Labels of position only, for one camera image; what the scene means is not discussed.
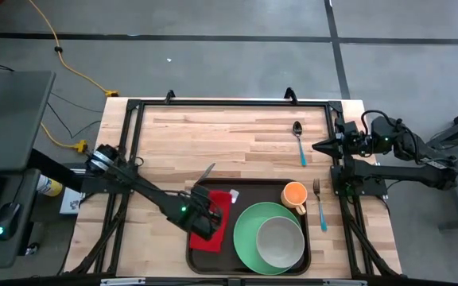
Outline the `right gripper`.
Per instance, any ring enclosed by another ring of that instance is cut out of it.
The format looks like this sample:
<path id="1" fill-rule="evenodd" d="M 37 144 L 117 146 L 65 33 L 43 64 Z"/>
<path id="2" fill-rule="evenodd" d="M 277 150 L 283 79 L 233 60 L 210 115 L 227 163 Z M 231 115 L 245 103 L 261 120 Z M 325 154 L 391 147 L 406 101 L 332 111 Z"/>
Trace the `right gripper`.
<path id="1" fill-rule="evenodd" d="M 333 159 L 343 159 L 344 156 L 349 155 L 369 157 L 372 151 L 372 139 L 363 131 L 338 133 L 338 137 L 319 141 L 312 144 L 312 147 L 315 151 Z"/>

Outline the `red cloth napkin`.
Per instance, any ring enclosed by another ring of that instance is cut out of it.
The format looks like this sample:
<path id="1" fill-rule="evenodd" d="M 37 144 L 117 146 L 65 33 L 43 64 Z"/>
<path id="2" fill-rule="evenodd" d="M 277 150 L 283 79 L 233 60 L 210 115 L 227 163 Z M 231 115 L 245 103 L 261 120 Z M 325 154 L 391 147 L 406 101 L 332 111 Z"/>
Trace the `red cloth napkin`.
<path id="1" fill-rule="evenodd" d="M 191 234 L 189 238 L 189 248 L 210 253 L 219 253 L 221 251 L 225 229 L 229 219 L 232 195 L 230 192 L 226 191 L 209 191 L 208 194 L 209 198 L 215 203 L 211 205 L 211 211 L 214 211 L 216 207 L 219 207 L 221 210 L 221 226 L 209 241 L 204 240 L 197 234 Z"/>

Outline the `blue handled spoon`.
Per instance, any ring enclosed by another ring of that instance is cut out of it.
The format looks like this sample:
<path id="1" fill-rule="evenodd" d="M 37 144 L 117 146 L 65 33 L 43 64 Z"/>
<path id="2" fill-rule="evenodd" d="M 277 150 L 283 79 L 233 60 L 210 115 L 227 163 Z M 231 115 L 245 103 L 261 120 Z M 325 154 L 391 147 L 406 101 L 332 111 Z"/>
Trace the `blue handled spoon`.
<path id="1" fill-rule="evenodd" d="M 293 131 L 293 135 L 297 138 L 297 141 L 298 141 L 301 165 L 305 167 L 307 165 L 307 161 L 306 161 L 304 150 L 301 144 L 301 135 L 302 135 L 303 129 L 299 121 L 295 121 L 293 123 L 292 131 Z"/>

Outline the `green plate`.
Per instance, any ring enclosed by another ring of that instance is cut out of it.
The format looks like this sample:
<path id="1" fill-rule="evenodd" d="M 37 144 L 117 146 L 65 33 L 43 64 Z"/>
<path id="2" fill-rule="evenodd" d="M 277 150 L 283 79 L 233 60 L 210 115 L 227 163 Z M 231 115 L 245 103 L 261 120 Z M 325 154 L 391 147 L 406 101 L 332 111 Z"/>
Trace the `green plate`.
<path id="1" fill-rule="evenodd" d="M 275 268 L 260 258 L 256 247 L 256 234 L 260 225 L 268 218 L 282 216 L 291 218 L 298 226 L 300 223 L 291 211 L 277 203 L 256 203 L 245 209 L 238 217 L 233 241 L 235 251 L 241 262 L 253 272 L 262 275 L 279 275 L 288 269 Z"/>

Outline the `wooden handled knife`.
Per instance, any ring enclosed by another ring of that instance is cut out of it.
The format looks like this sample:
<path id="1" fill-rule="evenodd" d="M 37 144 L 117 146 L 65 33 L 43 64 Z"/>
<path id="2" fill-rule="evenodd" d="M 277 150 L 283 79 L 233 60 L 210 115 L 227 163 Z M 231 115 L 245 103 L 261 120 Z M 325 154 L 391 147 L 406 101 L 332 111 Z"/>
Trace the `wooden handled knife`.
<path id="1" fill-rule="evenodd" d="M 204 178 L 206 178 L 210 172 L 212 171 L 212 169 L 215 167 L 216 163 L 212 163 L 210 164 L 207 169 L 204 171 L 204 173 L 200 176 L 200 178 L 193 184 L 192 187 L 195 187 L 196 185 L 198 185 L 198 183 L 203 180 Z"/>

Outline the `orange mug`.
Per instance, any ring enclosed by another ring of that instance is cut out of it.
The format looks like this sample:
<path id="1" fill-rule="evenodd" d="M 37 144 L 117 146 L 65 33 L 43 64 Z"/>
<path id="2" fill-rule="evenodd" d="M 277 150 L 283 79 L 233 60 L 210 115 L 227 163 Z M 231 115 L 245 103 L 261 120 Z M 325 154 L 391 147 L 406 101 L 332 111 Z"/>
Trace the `orange mug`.
<path id="1" fill-rule="evenodd" d="M 290 208 L 294 209 L 299 215 L 306 214 L 306 208 L 304 203 L 308 197 L 308 191 L 306 187 L 296 181 L 286 184 L 281 192 L 281 203 Z"/>

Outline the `blue handled fork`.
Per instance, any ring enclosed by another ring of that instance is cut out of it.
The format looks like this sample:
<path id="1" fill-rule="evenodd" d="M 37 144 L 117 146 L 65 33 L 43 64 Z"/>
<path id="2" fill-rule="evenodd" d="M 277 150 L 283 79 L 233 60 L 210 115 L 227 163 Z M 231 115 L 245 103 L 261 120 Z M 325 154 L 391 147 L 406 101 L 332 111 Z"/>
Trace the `blue handled fork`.
<path id="1" fill-rule="evenodd" d="M 317 202 L 318 202 L 318 208 L 319 208 L 319 213 L 320 213 L 320 228 L 323 232 L 326 232 L 328 230 L 328 226 L 325 221 L 323 205 L 322 205 L 322 201 L 320 198 L 320 180 L 319 179 L 313 180 L 312 189 L 313 189 L 313 193 L 316 196 Z"/>

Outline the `beige grey bowl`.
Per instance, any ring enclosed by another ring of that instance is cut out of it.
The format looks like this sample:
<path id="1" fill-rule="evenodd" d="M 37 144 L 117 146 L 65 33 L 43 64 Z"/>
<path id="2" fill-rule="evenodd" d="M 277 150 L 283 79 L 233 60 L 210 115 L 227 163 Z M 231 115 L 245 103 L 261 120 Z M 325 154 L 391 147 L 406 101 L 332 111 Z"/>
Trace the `beige grey bowl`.
<path id="1" fill-rule="evenodd" d="M 275 216 L 268 218 L 258 228 L 256 247 L 265 263 L 288 269 L 301 259 L 305 239 L 301 228 L 291 218 Z"/>

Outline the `dark brown serving tray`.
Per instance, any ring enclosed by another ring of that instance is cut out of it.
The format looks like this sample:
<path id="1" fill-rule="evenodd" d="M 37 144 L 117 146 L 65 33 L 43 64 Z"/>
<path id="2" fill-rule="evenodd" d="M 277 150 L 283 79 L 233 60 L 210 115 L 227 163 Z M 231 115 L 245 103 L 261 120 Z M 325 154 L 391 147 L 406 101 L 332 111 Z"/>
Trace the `dark brown serving tray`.
<path id="1" fill-rule="evenodd" d="M 233 241 L 233 231 L 238 217 L 242 212 L 256 203 L 277 203 L 281 204 L 281 192 L 288 179 L 236 179 L 236 178 L 207 178 L 199 182 L 200 186 L 210 191 L 226 191 L 235 189 L 239 192 L 236 203 L 231 204 L 229 219 L 225 229 L 221 251 L 210 253 L 195 249 L 186 249 L 186 261 L 189 268 L 202 275 L 256 275 L 247 268 L 239 259 Z M 302 258 L 282 276 L 299 276 L 310 266 L 311 254 L 309 246 L 309 224 L 305 215 L 299 215 L 296 211 L 290 210 L 300 223 L 305 239 L 305 250 Z"/>

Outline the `white printed box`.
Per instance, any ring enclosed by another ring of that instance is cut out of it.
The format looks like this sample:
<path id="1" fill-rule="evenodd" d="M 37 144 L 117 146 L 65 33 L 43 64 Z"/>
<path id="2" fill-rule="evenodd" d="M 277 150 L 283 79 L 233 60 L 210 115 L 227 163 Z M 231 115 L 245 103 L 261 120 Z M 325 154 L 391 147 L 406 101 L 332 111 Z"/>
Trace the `white printed box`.
<path id="1" fill-rule="evenodd" d="M 66 187 L 63 192 L 59 213 L 61 215 L 77 215 L 80 210 L 80 203 L 84 197 L 84 193 L 73 191 Z"/>

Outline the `white and yellow bottle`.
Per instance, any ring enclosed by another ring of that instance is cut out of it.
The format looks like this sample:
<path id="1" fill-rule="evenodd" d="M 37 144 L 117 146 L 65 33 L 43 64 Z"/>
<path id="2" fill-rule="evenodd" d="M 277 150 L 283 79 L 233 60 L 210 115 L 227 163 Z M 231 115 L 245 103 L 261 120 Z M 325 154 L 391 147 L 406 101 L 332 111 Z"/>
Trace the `white and yellow bottle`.
<path id="1" fill-rule="evenodd" d="M 64 186 L 47 176 L 40 175 L 37 183 L 37 192 L 49 197 L 58 196 L 64 189 Z"/>

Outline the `black desk foot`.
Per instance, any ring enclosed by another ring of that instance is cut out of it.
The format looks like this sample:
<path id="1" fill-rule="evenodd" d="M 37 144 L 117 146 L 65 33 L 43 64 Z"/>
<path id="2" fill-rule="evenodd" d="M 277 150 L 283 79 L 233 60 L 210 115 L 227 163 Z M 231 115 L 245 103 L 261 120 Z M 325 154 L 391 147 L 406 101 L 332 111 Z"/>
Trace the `black desk foot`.
<path id="1" fill-rule="evenodd" d="M 44 176 L 63 184 L 73 191 L 81 191 L 83 184 L 81 176 L 36 149 L 32 149 L 27 167 L 40 170 Z"/>

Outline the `dark grey keyboard desk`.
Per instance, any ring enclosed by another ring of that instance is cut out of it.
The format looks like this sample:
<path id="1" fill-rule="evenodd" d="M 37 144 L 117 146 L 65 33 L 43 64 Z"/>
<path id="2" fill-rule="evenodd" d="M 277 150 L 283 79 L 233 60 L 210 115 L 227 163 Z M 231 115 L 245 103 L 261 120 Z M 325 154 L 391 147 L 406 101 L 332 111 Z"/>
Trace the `dark grey keyboard desk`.
<path id="1" fill-rule="evenodd" d="M 11 202 L 21 204 L 17 232 L 10 240 L 0 241 L 0 269 L 9 268 L 14 264 L 16 257 L 25 254 L 33 227 L 30 215 L 40 175 L 36 169 L 0 172 L 0 208 Z"/>

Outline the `black computer mouse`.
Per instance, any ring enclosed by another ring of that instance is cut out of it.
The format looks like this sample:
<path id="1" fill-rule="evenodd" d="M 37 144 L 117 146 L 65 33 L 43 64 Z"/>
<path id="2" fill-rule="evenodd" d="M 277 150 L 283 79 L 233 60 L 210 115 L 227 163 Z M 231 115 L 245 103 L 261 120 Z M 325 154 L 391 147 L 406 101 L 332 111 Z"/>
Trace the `black computer mouse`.
<path id="1" fill-rule="evenodd" d="M 18 228 L 20 203 L 6 203 L 0 208 L 0 241 L 10 240 Z"/>

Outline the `grey desk top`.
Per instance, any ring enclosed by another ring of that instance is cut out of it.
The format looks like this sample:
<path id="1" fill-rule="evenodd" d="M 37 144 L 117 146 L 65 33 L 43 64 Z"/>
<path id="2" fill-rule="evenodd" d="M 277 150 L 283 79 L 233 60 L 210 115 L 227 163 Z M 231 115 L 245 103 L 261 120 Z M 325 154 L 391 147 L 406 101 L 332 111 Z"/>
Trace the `grey desk top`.
<path id="1" fill-rule="evenodd" d="M 28 164 L 55 78 L 52 71 L 0 71 L 0 172 Z"/>

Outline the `silver mounting bracket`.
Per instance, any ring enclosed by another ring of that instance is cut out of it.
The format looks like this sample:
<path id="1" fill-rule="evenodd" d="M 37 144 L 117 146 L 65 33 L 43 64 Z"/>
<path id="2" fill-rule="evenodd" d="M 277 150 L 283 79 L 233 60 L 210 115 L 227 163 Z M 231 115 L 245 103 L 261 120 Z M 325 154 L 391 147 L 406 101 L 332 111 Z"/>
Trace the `silver mounting bracket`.
<path id="1" fill-rule="evenodd" d="M 102 279 L 99 286 L 143 286 L 145 284 L 145 277 L 125 277 Z"/>
<path id="2" fill-rule="evenodd" d="M 368 286 L 365 280 L 323 280 L 323 286 Z"/>

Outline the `black table frame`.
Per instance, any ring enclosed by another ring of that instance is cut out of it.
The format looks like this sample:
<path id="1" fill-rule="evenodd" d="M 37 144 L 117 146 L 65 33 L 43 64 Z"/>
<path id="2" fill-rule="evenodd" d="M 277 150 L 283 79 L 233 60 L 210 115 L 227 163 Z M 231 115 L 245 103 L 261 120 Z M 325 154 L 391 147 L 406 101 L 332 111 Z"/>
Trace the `black table frame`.
<path id="1" fill-rule="evenodd" d="M 95 146 L 118 145 L 130 98 L 109 98 Z M 291 179 L 309 190 L 308 210 L 311 263 L 299 278 L 349 278 L 340 203 L 332 191 L 331 157 L 312 151 L 312 143 L 328 137 L 324 109 L 294 106 L 287 99 L 271 99 L 284 106 L 243 106 L 238 99 L 183 99 L 194 106 L 145 106 L 137 156 L 144 159 L 139 173 L 158 187 L 188 190 L 208 165 L 216 163 L 209 178 Z M 301 167 L 293 122 L 304 126 L 303 148 L 308 165 Z M 328 231 L 320 228 L 312 180 L 319 178 Z M 77 267 L 100 236 L 108 195 L 91 197 L 80 207 L 64 270 Z M 363 197 L 367 236 L 386 263 L 402 272 L 394 233 L 385 205 Z M 185 259 L 187 234 L 167 222 L 152 203 L 132 195 L 122 235 L 116 274 L 145 277 L 206 277 L 193 272 Z"/>

